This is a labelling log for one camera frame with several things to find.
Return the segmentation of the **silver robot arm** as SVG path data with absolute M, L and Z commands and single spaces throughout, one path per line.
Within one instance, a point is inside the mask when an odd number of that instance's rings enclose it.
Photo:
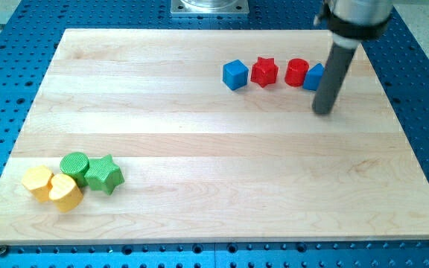
M 314 25 L 325 21 L 335 45 L 356 49 L 384 34 L 392 9 L 392 0 L 323 0 Z

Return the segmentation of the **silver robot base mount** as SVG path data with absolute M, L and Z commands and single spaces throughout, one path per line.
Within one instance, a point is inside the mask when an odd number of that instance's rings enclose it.
M 171 13 L 194 14 L 248 14 L 247 0 L 171 0 Z

